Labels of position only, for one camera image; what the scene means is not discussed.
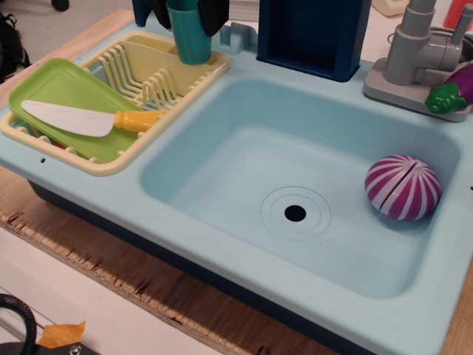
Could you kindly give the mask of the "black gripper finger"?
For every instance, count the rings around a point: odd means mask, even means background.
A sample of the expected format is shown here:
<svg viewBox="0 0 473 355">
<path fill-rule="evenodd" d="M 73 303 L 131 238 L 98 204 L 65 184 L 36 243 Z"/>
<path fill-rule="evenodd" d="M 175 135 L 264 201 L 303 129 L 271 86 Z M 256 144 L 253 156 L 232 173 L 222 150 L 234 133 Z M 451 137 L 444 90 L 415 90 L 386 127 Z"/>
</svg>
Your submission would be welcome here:
<svg viewBox="0 0 473 355">
<path fill-rule="evenodd" d="M 214 36 L 229 20 L 229 0 L 199 0 L 198 9 L 208 37 Z"/>
<path fill-rule="evenodd" d="M 166 6 L 166 0 L 149 0 L 149 4 L 158 22 L 167 30 L 171 29 L 171 20 Z"/>
</svg>

